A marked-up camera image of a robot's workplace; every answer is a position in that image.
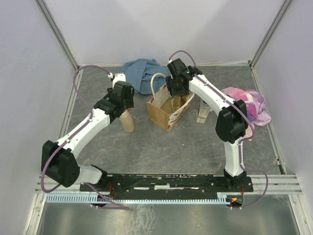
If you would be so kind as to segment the beige pump bottle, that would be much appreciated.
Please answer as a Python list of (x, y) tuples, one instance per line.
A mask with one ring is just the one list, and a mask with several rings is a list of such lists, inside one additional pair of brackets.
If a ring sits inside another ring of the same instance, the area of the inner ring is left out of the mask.
[(132, 115), (129, 113), (128, 110), (125, 110), (121, 116), (119, 117), (121, 122), (122, 128), (127, 133), (131, 133), (134, 131), (134, 121)]

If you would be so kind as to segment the clear square bottle black cap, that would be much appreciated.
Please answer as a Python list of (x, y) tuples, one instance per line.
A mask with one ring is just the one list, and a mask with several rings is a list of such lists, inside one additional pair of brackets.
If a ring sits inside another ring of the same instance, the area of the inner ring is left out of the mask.
[(208, 114), (212, 111), (212, 108), (204, 101), (200, 100), (196, 122), (204, 124)]

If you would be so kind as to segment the clear yellowish bottle white cap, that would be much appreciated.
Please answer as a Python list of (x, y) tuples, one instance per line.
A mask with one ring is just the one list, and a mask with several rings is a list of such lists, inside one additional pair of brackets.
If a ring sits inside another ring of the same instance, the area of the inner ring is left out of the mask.
[(171, 99), (171, 106), (174, 111), (181, 107), (181, 96), (173, 96)]

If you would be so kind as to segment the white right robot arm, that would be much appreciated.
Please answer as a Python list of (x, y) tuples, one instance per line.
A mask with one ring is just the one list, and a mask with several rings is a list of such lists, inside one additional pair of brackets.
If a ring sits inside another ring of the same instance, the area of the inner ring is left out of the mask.
[(180, 59), (170, 61), (167, 67), (170, 76), (166, 84), (171, 96), (194, 93), (216, 113), (215, 131), (225, 149), (223, 185), (228, 191), (236, 191), (246, 177), (243, 169), (243, 139), (248, 128), (245, 102), (226, 96), (198, 68), (186, 66)]

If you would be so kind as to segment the pink purple cloth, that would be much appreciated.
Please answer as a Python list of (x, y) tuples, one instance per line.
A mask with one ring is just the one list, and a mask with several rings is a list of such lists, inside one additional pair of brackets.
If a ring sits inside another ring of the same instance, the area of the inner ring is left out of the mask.
[(271, 116), (265, 110), (265, 99), (257, 91), (228, 87), (222, 89), (222, 92), (236, 101), (243, 100), (245, 102), (247, 118), (253, 128), (255, 128), (255, 125), (264, 127), (271, 121)]

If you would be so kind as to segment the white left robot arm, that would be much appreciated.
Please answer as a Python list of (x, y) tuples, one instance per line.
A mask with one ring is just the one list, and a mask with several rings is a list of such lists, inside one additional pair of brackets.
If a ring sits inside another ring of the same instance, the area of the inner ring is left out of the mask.
[(134, 107), (133, 97), (133, 86), (125, 81), (117, 81), (71, 132), (56, 142), (45, 142), (41, 160), (42, 176), (48, 176), (66, 188), (74, 183), (89, 183), (97, 191), (105, 190), (108, 185), (106, 171), (94, 165), (80, 166), (76, 159), (101, 130)]

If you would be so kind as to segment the watermelon print jute bag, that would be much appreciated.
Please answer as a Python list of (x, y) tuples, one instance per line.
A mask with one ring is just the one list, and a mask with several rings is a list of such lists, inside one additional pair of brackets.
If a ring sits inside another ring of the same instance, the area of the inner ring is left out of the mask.
[(162, 73), (156, 73), (152, 76), (151, 90), (153, 97), (147, 102), (147, 108), (150, 120), (169, 132), (189, 108), (195, 94), (190, 93), (189, 95), (181, 96), (181, 107), (174, 111), (171, 106), (172, 97), (170, 97), (167, 85), (164, 84), (156, 92), (154, 90), (154, 79), (158, 76), (166, 78)]

